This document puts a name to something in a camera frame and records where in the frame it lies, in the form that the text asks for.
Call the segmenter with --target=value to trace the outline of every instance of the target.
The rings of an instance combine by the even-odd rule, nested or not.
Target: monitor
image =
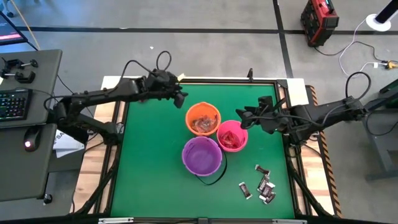
[[[0,12],[0,46],[26,42],[26,37],[15,27],[6,15]]]

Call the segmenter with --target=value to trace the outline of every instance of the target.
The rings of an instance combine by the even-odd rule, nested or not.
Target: purple bucket
[[[214,174],[220,168],[223,155],[217,143],[199,136],[189,140],[182,150],[182,162],[189,172],[200,177]]]

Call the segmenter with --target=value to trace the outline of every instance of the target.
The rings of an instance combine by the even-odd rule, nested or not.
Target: orange bucket
[[[198,131],[192,129],[192,125],[193,122],[195,120],[198,120],[204,116],[207,116],[211,119],[216,118],[216,126],[209,132],[207,133],[199,133]],[[221,115],[220,112],[218,111],[218,109],[206,102],[201,102],[201,103],[197,103],[193,106],[191,106],[191,108],[189,108],[189,110],[187,111],[186,115],[185,115],[185,124],[187,125],[188,129],[193,133],[196,134],[197,136],[209,136],[213,133],[215,133],[218,129],[218,127],[221,124]]]

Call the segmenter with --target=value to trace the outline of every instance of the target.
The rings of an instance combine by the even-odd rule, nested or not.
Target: keyboard
[[[32,90],[0,90],[0,122],[26,119]]]

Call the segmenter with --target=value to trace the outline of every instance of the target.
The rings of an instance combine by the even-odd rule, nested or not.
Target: candy wrapper
[[[230,148],[230,149],[237,149],[239,146],[241,146],[238,136],[236,134],[232,133],[232,131],[225,132],[221,136],[220,142],[223,146]]]
[[[198,133],[209,133],[216,128],[217,122],[217,115],[215,115],[214,119],[208,117],[207,115],[204,115],[198,119],[193,120],[191,128]]]

